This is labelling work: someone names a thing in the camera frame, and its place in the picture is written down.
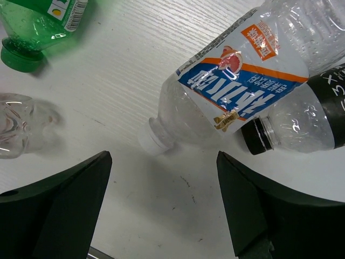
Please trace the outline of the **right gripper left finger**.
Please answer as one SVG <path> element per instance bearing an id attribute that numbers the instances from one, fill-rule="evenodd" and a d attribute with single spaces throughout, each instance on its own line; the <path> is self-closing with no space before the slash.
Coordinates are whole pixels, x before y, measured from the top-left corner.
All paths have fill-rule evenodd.
<path id="1" fill-rule="evenodd" d="M 110 152 L 1 194 L 1 258 L 87 258 L 111 174 Z"/>

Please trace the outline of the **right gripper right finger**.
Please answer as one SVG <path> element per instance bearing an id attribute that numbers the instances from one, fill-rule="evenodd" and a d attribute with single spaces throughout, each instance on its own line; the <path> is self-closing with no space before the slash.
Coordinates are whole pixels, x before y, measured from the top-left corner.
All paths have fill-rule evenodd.
<path id="1" fill-rule="evenodd" d="M 344 258 L 344 203 L 293 190 L 225 152 L 217 172 L 237 258 Z"/>

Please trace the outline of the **green soda bottle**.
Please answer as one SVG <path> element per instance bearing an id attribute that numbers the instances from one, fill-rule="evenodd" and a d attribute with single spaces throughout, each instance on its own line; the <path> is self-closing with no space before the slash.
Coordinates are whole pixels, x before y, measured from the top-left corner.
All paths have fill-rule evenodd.
<path id="1" fill-rule="evenodd" d="M 1 61 L 9 68 L 31 73 L 45 58 L 43 51 L 76 31 L 88 1 L 1 1 Z"/>

